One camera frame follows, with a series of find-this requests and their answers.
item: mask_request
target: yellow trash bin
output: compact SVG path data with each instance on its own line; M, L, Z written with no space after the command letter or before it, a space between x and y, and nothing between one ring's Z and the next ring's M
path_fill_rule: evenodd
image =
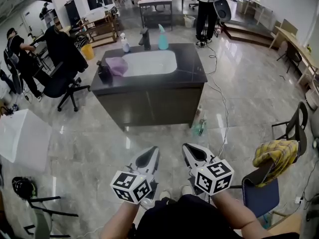
M94 51L91 44L85 44L81 50L87 60L94 58Z

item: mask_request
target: yellow plaid cloth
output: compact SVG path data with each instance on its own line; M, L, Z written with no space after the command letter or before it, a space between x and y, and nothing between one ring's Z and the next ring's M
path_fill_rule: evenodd
M263 187L281 175L293 163L297 154L298 142L295 140L274 140L261 144L256 149L253 165L261 167L272 159L275 166L263 183L257 185L257 187Z

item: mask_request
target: white spray bottle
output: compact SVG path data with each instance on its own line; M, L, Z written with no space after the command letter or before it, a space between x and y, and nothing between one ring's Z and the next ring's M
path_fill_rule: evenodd
M125 38L125 34L124 33L121 33L121 43L122 43L122 48L123 48L123 51L125 53L128 53L130 51L130 45L129 45L129 42L128 40Z

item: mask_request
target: sink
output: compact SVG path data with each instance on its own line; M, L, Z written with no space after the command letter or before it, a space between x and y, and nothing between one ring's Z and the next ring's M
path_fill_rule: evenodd
M131 53L122 58L129 66L124 77L169 74L177 69L175 53L170 50Z

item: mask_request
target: gooseneck faucet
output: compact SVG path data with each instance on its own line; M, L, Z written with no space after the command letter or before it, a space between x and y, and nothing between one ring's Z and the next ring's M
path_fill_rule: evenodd
M104 0L102 0L102 2L98 2L98 0L96 0L96 3L101 3L103 6L105 6Z
M150 44L149 30L147 28L143 28L140 34L142 34L143 37L141 38L139 45L144 45L144 50L150 50L151 44Z

